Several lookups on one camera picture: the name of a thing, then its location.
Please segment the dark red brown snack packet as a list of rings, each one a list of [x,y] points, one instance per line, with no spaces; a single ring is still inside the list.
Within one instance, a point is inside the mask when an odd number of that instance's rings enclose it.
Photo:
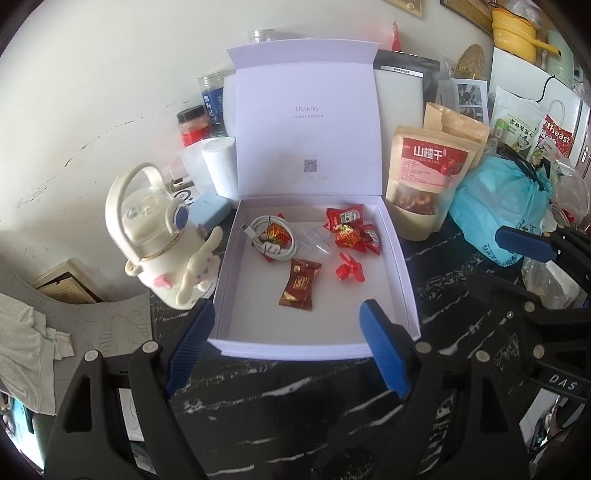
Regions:
[[[280,296],[281,306],[291,307],[304,311],[312,309],[312,286],[315,276],[322,269],[322,264],[314,261],[291,258],[290,278],[286,288]]]

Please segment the red gold candy packet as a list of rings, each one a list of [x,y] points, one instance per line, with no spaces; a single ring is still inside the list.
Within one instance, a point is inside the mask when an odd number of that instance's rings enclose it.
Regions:
[[[367,252],[359,228],[351,224],[342,224],[335,230],[335,246],[361,253]]]
[[[276,221],[270,221],[264,226],[263,232],[259,234],[259,241],[279,246],[280,249],[287,249],[293,243],[293,237],[286,227]]]

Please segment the clear plastic clip holder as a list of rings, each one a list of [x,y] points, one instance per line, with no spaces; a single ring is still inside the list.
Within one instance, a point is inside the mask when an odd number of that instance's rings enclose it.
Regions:
[[[332,246],[329,245],[329,242],[315,228],[301,227],[298,229],[297,238],[301,246],[308,251],[317,251],[325,256],[332,254]]]

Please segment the red ketchup sachet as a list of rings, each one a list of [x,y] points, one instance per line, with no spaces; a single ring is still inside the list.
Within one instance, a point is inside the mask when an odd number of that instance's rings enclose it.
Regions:
[[[325,210],[325,229],[337,232],[340,227],[349,225],[359,227],[363,225],[363,205],[353,204],[345,208],[328,208]]]

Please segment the small red snack sachet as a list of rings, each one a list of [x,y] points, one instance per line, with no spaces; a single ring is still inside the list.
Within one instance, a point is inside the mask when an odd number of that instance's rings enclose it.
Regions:
[[[380,237],[374,224],[363,224],[361,227],[361,236],[363,245],[367,251],[371,251],[376,255],[382,253]]]

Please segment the red white paper bag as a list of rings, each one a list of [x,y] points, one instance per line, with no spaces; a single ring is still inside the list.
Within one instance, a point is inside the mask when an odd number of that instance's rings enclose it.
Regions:
[[[539,145],[551,143],[563,157],[569,157],[574,145],[573,133],[562,128],[549,114],[544,118]]]

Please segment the light blue charger box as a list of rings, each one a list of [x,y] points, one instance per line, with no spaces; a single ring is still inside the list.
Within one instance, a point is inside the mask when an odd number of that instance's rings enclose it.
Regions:
[[[215,226],[221,224],[228,217],[231,207],[228,199],[213,192],[207,192],[190,205],[189,218],[193,224],[211,232]]]

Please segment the white green tea pouch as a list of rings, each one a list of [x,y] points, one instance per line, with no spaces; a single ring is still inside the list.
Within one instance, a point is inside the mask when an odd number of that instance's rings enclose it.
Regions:
[[[490,127],[500,144],[518,153],[527,152],[547,110],[533,100],[496,87]]]

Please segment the kraft hawthorn snack pouch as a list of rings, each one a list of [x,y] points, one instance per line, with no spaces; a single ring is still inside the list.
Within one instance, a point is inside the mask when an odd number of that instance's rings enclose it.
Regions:
[[[448,133],[396,129],[385,200],[401,238],[424,241],[441,229],[478,151],[477,143]]]

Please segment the light grey cloth garment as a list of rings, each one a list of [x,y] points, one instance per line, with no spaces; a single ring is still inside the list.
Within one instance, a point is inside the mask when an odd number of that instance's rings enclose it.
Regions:
[[[54,363],[75,355],[68,333],[47,325],[33,307],[1,296],[1,382],[34,413],[54,415]]]

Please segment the black white photo card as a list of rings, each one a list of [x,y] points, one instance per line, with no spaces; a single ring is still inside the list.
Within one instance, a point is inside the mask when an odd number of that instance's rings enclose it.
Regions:
[[[488,82],[486,80],[453,79],[454,105],[462,115],[490,123],[488,107]]]

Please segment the woven straw fan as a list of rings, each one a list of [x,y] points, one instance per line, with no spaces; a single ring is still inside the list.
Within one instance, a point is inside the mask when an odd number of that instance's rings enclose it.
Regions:
[[[485,52],[481,45],[472,44],[462,54],[453,71],[458,79],[483,80],[485,77]]]

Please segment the black white foil bag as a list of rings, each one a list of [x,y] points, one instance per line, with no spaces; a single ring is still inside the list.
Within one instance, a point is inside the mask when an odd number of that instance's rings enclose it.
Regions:
[[[373,66],[383,139],[391,140],[399,125],[422,127],[426,104],[436,101],[440,62],[379,49]]]

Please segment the red jar black lid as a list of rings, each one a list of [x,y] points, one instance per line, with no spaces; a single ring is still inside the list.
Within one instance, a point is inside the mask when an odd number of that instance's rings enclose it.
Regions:
[[[184,147],[193,145],[211,135],[204,105],[187,108],[176,114],[177,126]]]

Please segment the blue label clear jar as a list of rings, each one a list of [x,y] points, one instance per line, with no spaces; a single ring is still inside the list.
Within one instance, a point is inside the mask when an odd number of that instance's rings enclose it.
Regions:
[[[207,111],[211,135],[214,137],[228,135],[223,120],[223,79],[224,76],[221,72],[211,73],[197,79]]]

